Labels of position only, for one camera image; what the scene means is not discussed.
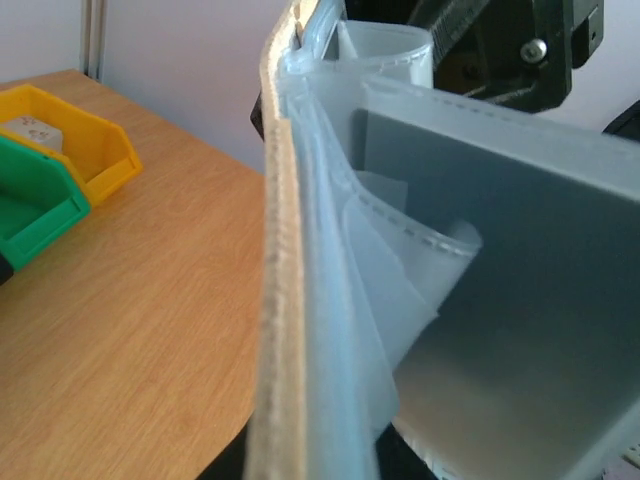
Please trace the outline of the dark grey credit card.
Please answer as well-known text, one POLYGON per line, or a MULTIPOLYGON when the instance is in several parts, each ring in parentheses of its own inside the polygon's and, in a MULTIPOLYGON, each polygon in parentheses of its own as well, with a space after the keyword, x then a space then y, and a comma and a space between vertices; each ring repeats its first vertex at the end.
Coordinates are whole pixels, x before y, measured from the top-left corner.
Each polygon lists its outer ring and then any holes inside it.
POLYGON ((396 373, 396 427, 445 477, 594 479, 639 436, 639 147, 540 120, 352 116, 358 167, 482 245, 396 373))

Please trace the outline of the beige card holder wallet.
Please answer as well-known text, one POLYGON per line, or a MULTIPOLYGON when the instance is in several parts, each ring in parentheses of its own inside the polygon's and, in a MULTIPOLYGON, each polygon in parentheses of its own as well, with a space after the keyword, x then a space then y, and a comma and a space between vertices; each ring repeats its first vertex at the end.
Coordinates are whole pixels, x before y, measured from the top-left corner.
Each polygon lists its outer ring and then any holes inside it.
POLYGON ((264 306, 248 479, 377 479, 396 373, 477 256, 458 220, 410 217, 408 185, 358 167, 360 108, 456 125, 541 116, 436 88, 434 38, 351 20, 349 1, 291 1, 260 60, 266 167, 264 306))

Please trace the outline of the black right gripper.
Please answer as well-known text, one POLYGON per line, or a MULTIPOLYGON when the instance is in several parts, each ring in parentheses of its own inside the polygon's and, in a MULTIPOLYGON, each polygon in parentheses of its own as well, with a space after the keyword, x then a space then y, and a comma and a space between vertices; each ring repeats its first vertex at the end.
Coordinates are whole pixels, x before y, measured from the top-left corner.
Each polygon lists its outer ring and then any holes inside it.
POLYGON ((563 103, 604 34, 602 0, 349 1, 346 12, 430 31, 436 88, 529 113, 563 103))

